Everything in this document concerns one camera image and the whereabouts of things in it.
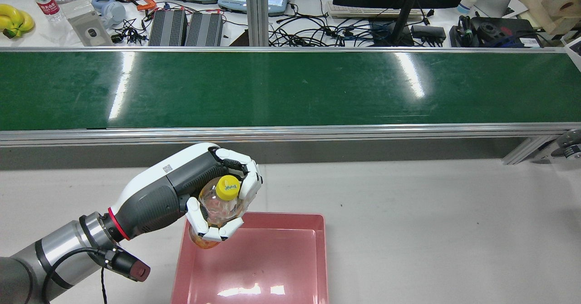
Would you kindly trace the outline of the white and grey left robot hand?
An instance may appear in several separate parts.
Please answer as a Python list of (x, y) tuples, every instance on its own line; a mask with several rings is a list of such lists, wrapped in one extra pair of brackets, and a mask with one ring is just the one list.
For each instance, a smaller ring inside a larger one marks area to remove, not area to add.
[[(204, 186), (222, 176), (233, 176), (240, 182), (241, 208), (224, 226), (217, 227), (209, 223), (199, 196)], [(103, 224), (119, 242), (165, 228), (186, 216), (196, 235), (222, 242), (241, 227), (242, 217), (262, 184), (259, 166), (249, 156), (215, 143), (195, 143), (134, 177), (108, 208)]]

